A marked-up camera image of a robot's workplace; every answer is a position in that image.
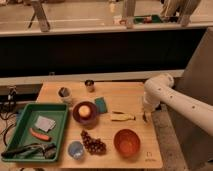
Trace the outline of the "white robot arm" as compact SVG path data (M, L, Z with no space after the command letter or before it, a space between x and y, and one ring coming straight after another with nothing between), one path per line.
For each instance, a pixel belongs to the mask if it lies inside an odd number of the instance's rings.
M142 100L144 111L153 112L164 102L213 136L213 106L174 90L173 85L174 79L168 73L146 80Z

